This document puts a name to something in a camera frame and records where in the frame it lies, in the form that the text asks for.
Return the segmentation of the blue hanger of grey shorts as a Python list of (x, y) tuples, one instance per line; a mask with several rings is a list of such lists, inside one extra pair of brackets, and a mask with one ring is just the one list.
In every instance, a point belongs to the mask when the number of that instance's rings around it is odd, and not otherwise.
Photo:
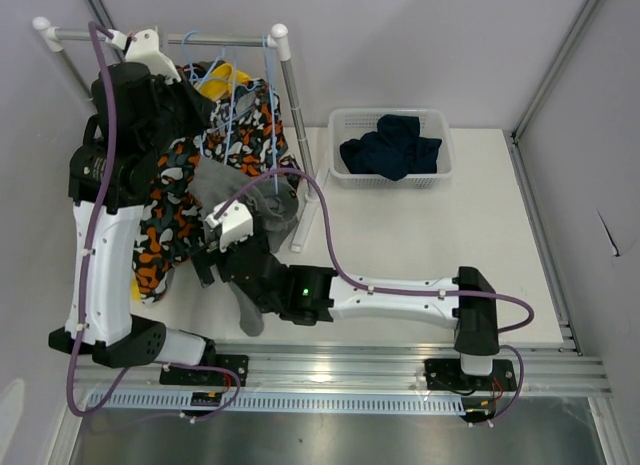
[[(244, 174), (254, 177), (271, 169), (270, 154), (270, 112), (267, 86), (256, 101), (257, 107), (251, 115), (239, 121), (225, 135), (204, 132), (197, 145), (201, 153), (207, 157), (230, 165)], [(283, 133), (279, 97), (275, 93), (276, 134), (278, 150), (278, 167), (290, 163), (290, 150)]]

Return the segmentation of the grey shorts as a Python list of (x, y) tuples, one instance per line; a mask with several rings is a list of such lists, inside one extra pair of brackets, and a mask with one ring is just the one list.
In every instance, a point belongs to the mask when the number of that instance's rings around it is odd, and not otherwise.
[[(205, 219), (250, 181), (248, 175), (230, 165), (203, 158), (188, 185), (188, 192), (199, 204), (199, 218)], [(286, 177), (277, 176), (249, 189), (239, 202), (249, 209), (253, 223), (264, 227), (270, 251), (277, 252), (298, 223), (296, 187)], [(231, 283), (229, 287), (239, 306), (241, 330), (250, 337), (260, 335), (264, 330), (262, 313), (238, 286)]]

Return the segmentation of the navy blue shorts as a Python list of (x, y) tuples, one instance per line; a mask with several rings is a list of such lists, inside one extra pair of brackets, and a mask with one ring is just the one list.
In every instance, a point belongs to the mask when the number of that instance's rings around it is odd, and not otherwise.
[(421, 135), (418, 117), (386, 114), (375, 131), (343, 142), (339, 152), (351, 174), (399, 181), (408, 175), (437, 173), (442, 143), (440, 138)]

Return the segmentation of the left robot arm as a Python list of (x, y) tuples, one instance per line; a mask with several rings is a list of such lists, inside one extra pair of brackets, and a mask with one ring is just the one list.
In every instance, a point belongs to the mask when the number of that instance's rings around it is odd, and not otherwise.
[(70, 160), (69, 196), (76, 224), (71, 309), (52, 331), (50, 348), (88, 354), (109, 368), (182, 363), (197, 385), (216, 375), (205, 338), (131, 312), (134, 240), (158, 162), (177, 139), (204, 129), (211, 107), (184, 78), (165, 79), (148, 66), (109, 66), (91, 93), (97, 112)]

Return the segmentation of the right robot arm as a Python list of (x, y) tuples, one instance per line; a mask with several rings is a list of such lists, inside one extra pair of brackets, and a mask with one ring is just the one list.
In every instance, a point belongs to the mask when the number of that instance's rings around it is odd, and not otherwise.
[(474, 267), (423, 282), (341, 275), (331, 267), (285, 265), (258, 239), (225, 250), (195, 248), (191, 261), (202, 286), (216, 277), (235, 286), (260, 313), (299, 326), (359, 318), (422, 322), (454, 333), (458, 380), (479, 388), (499, 351), (495, 291)]

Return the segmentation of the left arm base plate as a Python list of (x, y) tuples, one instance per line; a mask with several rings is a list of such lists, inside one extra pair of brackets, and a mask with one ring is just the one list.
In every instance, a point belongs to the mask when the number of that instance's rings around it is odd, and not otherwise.
[(160, 372), (159, 383), (175, 386), (232, 387), (235, 385), (235, 379), (229, 372), (234, 372), (238, 376), (240, 385), (242, 387), (246, 385), (249, 372), (247, 355), (218, 354), (212, 367), (222, 368), (224, 372), (170, 367), (168, 371)]

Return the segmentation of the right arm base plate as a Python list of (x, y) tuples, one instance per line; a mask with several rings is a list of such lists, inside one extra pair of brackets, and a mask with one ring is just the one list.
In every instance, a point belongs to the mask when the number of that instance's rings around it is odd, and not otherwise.
[(465, 396), (475, 392), (490, 392), (492, 390), (514, 392), (517, 388), (517, 381), (512, 362), (493, 359), (492, 366), (489, 375), (476, 376), (465, 374), (459, 359), (427, 359), (424, 361), (427, 389), (448, 391)]

